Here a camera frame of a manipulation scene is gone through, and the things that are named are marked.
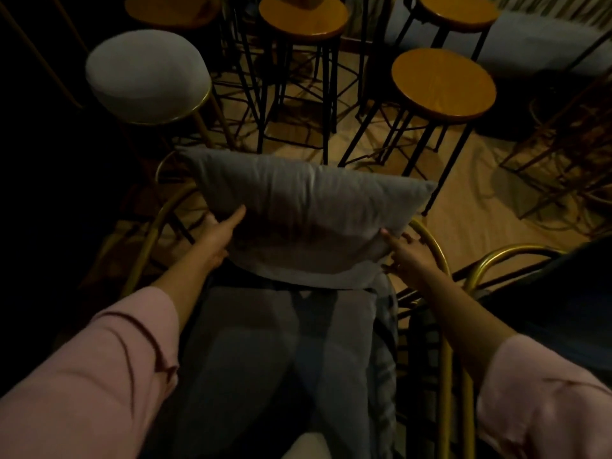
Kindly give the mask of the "grey cushioned gold stool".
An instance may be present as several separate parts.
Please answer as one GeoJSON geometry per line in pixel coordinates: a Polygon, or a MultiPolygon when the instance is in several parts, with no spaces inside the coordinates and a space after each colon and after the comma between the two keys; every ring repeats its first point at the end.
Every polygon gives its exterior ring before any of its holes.
{"type": "Polygon", "coordinates": [[[121,33],[89,53],[85,73],[93,95],[116,119],[159,205],[164,198],[134,146],[128,125],[156,128],[192,118],[204,143],[212,148],[200,114],[210,102],[229,148],[239,150],[215,97],[208,68],[198,49],[184,37],[155,29],[121,33]]]}

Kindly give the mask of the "gold frame chair grey cushion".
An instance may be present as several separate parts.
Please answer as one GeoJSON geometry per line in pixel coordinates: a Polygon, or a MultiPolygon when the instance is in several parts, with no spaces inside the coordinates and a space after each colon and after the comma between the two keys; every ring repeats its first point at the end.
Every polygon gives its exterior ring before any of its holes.
{"type": "Polygon", "coordinates": [[[394,459],[397,296],[226,260],[179,340],[179,382],[138,459],[394,459]]]}

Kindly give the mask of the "person's right hand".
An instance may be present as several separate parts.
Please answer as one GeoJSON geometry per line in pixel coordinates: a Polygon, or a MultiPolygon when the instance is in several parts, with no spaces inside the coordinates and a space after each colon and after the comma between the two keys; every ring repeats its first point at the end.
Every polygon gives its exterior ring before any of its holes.
{"type": "Polygon", "coordinates": [[[427,292],[431,274],[435,275],[439,269],[422,239],[416,239],[407,232],[395,237],[385,228],[380,229],[379,233],[390,248],[391,263],[398,262],[402,265],[401,280],[404,284],[413,290],[427,292]]]}

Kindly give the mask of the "light grey bench seat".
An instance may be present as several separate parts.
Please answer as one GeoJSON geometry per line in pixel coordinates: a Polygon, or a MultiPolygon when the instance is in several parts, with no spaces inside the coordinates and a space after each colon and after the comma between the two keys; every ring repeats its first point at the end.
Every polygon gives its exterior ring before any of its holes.
{"type": "MultiPolygon", "coordinates": [[[[391,14],[385,44],[393,45],[408,10],[396,4],[391,14]]],[[[400,44],[401,51],[430,47],[438,28],[413,21],[400,44]]],[[[583,24],[547,18],[535,14],[503,11],[495,22],[477,62],[493,76],[529,76],[548,70],[560,71],[575,60],[599,37],[601,31],[583,24]]],[[[470,58],[479,33],[450,32],[444,49],[470,58]]],[[[599,76],[612,66],[612,42],[605,42],[572,71],[581,76],[599,76]]]]}

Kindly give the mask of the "grey pillow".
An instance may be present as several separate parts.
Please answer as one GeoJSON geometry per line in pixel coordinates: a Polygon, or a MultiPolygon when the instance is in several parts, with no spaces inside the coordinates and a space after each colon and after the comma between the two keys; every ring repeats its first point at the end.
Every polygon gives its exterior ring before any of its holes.
{"type": "Polygon", "coordinates": [[[311,288],[369,288],[395,236],[436,182],[318,166],[273,155],[179,147],[218,220],[245,206],[229,260],[259,277],[311,288]]]}

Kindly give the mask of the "person's left forearm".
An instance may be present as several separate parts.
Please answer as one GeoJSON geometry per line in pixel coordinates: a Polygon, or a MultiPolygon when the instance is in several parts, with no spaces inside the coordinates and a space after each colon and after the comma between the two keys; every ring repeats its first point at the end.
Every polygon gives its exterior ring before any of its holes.
{"type": "Polygon", "coordinates": [[[177,385],[178,300],[130,294],[0,398],[0,459],[136,459],[177,385]]]}

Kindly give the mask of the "dark metal stool frames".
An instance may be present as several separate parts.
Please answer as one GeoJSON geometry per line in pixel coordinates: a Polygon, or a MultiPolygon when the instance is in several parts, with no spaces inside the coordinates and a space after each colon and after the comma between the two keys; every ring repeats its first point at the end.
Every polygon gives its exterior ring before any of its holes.
{"type": "Polygon", "coordinates": [[[517,217],[612,234],[612,28],[540,84],[529,104],[534,132],[499,164],[534,192],[517,217]]]}

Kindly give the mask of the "person's right forearm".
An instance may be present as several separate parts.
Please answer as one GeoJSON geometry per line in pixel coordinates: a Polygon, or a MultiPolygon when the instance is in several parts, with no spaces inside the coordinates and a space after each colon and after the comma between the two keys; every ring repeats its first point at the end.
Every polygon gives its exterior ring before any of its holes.
{"type": "Polygon", "coordinates": [[[612,390],[516,333],[431,265],[414,270],[443,334],[480,382],[480,437],[505,459],[612,459],[612,390]]]}

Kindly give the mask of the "gold frame chair dark cushion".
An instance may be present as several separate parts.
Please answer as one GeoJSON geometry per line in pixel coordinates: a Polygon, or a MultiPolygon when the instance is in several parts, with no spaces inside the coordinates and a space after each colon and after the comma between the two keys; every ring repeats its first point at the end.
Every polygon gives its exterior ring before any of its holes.
{"type": "MultiPolygon", "coordinates": [[[[527,277],[485,293],[479,300],[474,297],[480,277],[494,264],[516,253],[544,251],[544,248],[527,245],[491,253],[473,268],[463,286],[438,269],[513,331],[589,371],[612,390],[612,270],[605,268],[605,263],[612,259],[611,237],[560,254],[527,277]]],[[[476,459],[477,433],[480,436],[477,419],[480,382],[474,381],[468,373],[462,358],[443,334],[429,302],[419,293],[432,311],[441,337],[446,340],[445,346],[453,350],[462,366],[460,457],[476,459]]],[[[489,445],[489,449],[502,457],[492,446],[489,445]]]]}

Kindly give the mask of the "person's left hand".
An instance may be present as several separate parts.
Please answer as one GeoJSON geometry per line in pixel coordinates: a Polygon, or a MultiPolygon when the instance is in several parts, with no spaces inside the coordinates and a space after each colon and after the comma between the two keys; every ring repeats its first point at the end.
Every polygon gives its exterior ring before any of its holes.
{"type": "Polygon", "coordinates": [[[215,215],[208,211],[203,221],[203,232],[195,243],[196,255],[203,261],[204,269],[207,273],[212,271],[212,254],[227,249],[233,238],[236,227],[244,219],[247,209],[240,205],[229,217],[218,221],[215,215]]]}

